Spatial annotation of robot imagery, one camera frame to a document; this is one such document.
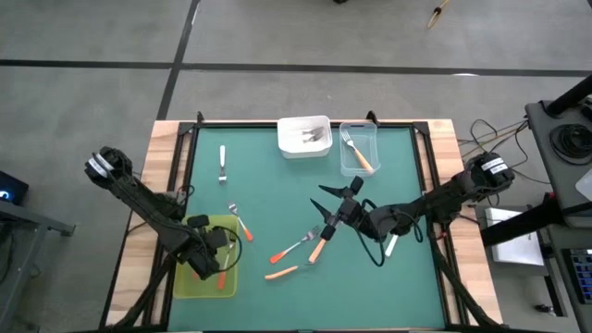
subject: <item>white bowl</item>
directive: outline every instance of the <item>white bowl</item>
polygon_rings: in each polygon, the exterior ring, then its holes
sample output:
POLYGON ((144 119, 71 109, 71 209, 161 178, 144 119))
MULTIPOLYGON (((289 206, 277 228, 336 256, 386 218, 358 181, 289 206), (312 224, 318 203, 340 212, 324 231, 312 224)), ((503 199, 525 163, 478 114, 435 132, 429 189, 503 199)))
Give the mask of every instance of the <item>white bowl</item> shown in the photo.
POLYGON ((325 156, 329 153, 331 145, 331 121, 326 116, 285 117, 277 121, 277 146, 286 158, 325 156), (317 127, 323 127, 323 137, 315 142, 305 142, 310 135, 302 135, 302 131, 317 127))

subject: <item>concrete floor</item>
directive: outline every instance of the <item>concrete floor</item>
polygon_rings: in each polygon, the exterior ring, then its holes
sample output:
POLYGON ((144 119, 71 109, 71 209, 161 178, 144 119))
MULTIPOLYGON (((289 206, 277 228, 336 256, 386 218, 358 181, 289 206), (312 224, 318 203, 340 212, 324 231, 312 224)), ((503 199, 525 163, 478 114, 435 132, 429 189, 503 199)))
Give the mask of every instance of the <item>concrete floor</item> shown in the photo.
MULTIPOLYGON (((5 0, 0 59, 172 62, 190 2, 5 0)), ((426 31, 438 3, 202 0, 184 62, 592 69, 592 10, 584 0, 459 0, 426 31)), ((19 310, 46 331, 99 323, 130 210, 92 185, 83 164, 108 144, 142 168, 168 74, 0 67, 0 168, 30 183, 30 209, 78 225, 72 239, 44 245, 43 274, 19 310)), ((379 117, 452 118, 468 138, 474 119, 511 124, 526 103, 553 99, 580 79, 182 70, 167 119, 194 119, 198 110, 208 118, 277 118, 360 117, 372 109, 379 117)), ((525 131, 520 140, 530 156, 520 169, 546 180, 532 136, 525 131)), ((523 159, 511 142, 499 152, 510 163, 523 159)), ((536 204, 548 190, 517 179, 501 202, 536 204)), ((492 274, 506 324, 577 332, 573 316, 532 310, 548 301, 542 277, 519 267, 492 274)))

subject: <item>orange handle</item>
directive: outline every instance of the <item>orange handle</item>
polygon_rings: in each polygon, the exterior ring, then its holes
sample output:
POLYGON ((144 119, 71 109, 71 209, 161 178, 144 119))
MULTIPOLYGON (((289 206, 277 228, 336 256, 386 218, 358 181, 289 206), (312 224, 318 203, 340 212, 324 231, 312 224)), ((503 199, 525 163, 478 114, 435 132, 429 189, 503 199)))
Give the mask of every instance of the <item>orange handle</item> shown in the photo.
POLYGON ((360 164, 362 165, 362 167, 364 167, 364 169, 366 170, 366 172, 368 174, 372 175, 374 173, 374 169, 372 168, 370 163, 368 163, 368 161, 366 161, 366 159, 364 158, 362 153, 360 153, 359 150, 354 149, 354 152, 355 152, 355 155, 358 157, 358 161, 360 161, 360 164))
POLYGON ((220 274, 218 274, 218 289, 223 290, 225 283, 226 283, 226 272, 220 272, 220 274))
POLYGON ((316 247, 314 248, 313 253, 311 253, 311 256, 308 257, 308 262, 311 264, 314 264, 316 259, 318 258, 319 254, 321 254, 321 251, 323 250, 323 246, 325 246, 325 243, 327 241, 324 239, 321 239, 321 241, 318 242, 318 245, 316 245, 316 247))
POLYGON ((298 266, 292 266, 290 268, 284 269, 283 271, 280 271, 280 272, 277 272, 277 273, 274 273, 274 274, 270 274, 268 276, 265 276, 265 279, 279 278, 279 277, 285 276, 289 272, 295 271, 296 269, 298 269, 298 266))
POLYGON ((253 241, 253 235, 251 234, 251 231, 249 231, 247 229, 247 227, 245 227, 243 229, 244 229, 244 233, 247 235, 247 241, 253 241))
POLYGON ((282 252, 272 256, 271 259, 269 259, 269 261, 271 262, 271 264, 275 264, 279 261, 279 259, 283 258, 284 255, 286 255, 286 251, 282 251, 282 252))

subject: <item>yellow-green tray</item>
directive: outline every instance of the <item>yellow-green tray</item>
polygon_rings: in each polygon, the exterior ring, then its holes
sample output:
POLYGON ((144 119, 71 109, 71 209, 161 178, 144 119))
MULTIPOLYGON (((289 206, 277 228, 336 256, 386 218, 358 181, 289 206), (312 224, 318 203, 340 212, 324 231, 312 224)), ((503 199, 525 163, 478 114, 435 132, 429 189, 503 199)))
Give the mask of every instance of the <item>yellow-green tray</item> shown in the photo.
MULTIPOLYGON (((183 224, 187 223, 187 219, 191 216, 183 218, 183 224)), ((239 233, 239 224, 235 216, 209 216, 210 225, 206 228, 210 229, 215 226, 226 227, 230 230, 239 233)), ((234 263, 237 257, 238 245, 230 251, 230 258, 228 264, 234 263)), ((220 263, 220 267, 224 264, 228 254, 228 247, 218 249, 216 260, 220 263)), ((199 298, 227 298, 234 296, 237 291, 238 284, 238 265, 230 268, 226 275, 226 285, 222 290, 218 289, 218 274, 214 274, 206 280, 201 280, 197 277, 189 264, 177 265, 175 272, 175 287, 173 288, 173 296, 178 299, 199 299, 199 298)))

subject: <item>clear plastic container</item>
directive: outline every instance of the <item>clear plastic container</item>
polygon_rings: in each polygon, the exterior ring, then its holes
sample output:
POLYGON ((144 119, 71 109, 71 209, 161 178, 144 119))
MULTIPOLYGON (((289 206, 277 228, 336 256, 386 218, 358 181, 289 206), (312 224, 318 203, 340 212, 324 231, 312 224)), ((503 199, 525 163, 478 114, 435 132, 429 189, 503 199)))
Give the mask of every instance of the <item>clear plastic container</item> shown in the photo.
POLYGON ((376 147, 376 124, 372 122, 347 122, 339 125, 339 150, 341 153, 341 174, 347 177, 368 177, 380 169, 378 149, 376 147), (356 157, 353 149, 343 140, 343 132, 347 131, 355 148, 372 166, 374 172, 368 172, 356 157))

